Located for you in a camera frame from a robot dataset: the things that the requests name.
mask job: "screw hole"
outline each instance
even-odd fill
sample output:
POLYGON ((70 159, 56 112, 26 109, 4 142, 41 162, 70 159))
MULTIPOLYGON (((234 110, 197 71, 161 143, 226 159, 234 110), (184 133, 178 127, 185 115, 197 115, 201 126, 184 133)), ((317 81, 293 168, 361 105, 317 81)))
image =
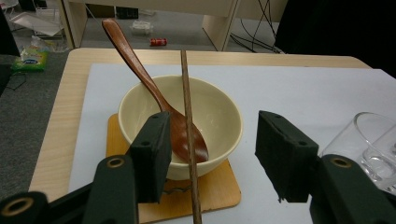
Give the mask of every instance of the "screw hole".
POLYGON ((107 167, 109 168, 117 168, 124 164, 124 160, 121 158, 114 158, 107 162, 107 167))
POLYGON ((332 163, 342 168, 349 168, 352 166, 352 164, 349 161, 346 161, 341 158, 332 158, 332 163))
POLYGON ((33 204, 33 201, 34 201, 33 198, 27 198, 27 197, 16 199, 8 203, 1 211, 1 214, 4 217, 16 216, 26 211, 28 208, 30 208, 33 204))

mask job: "cream bowl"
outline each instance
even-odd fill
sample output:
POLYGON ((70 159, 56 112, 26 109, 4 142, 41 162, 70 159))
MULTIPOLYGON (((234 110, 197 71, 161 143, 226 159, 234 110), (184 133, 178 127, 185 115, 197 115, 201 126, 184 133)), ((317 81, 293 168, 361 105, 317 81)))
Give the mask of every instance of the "cream bowl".
MULTIPOLYGON (((181 76, 154 77, 153 80, 168 103, 184 114, 181 76)), ((197 164, 197 173, 201 176, 214 170, 234 151, 242 136, 243 121, 237 105, 219 88, 190 77, 190 91, 193 123, 205 139, 209 152, 209 160, 197 164)), ((132 87, 119 107, 120 129, 126 141, 132 144, 146 120, 158 112, 160 108, 142 83, 132 87)), ((190 178, 189 165, 174 153, 167 178, 190 178)))

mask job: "wooden spoon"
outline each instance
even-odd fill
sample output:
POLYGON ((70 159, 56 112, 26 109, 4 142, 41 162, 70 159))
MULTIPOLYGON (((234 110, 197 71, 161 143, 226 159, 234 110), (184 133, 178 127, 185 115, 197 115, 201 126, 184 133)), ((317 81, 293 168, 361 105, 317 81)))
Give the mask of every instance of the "wooden spoon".
MULTIPOLYGON (((102 26, 106 31, 108 38, 119 52, 122 59, 132 69, 134 74, 142 81, 148 91, 157 101, 161 111, 169 111, 171 113, 171 142, 172 149, 183 161, 189 161, 188 139, 186 134, 186 118, 175 110, 165 100, 149 73, 139 61, 134 50, 126 40, 121 28, 113 19, 102 21, 102 26)), ((207 161, 209 154, 204 138, 195 125, 192 128, 194 136, 195 159, 197 162, 207 161)))

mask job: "wooden chopstick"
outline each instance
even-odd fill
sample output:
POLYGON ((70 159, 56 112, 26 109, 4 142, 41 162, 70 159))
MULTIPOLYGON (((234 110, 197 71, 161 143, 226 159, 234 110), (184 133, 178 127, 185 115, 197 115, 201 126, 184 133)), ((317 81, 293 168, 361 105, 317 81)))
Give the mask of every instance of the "wooden chopstick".
POLYGON ((194 148, 194 143, 193 143, 194 139, 192 134, 191 95, 190 95, 190 82, 189 82, 189 71, 187 68, 186 50, 181 51, 181 71, 183 78, 184 107, 186 113, 187 139, 188 139, 188 148, 189 148, 189 156, 190 156, 189 165, 190 165, 190 180, 191 180, 192 217, 194 224, 201 224, 202 223, 201 204, 199 201, 197 163, 195 161, 195 148, 194 148))

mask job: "wooden trivet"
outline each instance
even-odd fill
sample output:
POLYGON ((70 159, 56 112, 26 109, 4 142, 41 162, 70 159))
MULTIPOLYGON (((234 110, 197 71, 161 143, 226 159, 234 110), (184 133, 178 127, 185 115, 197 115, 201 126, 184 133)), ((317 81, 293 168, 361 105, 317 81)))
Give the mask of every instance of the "wooden trivet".
MULTIPOLYGON (((106 156, 125 154, 129 145, 120 131, 118 115, 112 115, 108 120, 106 156)), ((199 177, 201 209, 203 212, 227 208, 239 204, 241 191, 233 169, 228 160, 207 175, 199 177)), ((167 180, 164 190, 186 188, 190 180, 167 180)), ((191 192, 173 192, 164 194, 160 203, 140 203, 140 223, 160 221, 192 214, 191 192)))

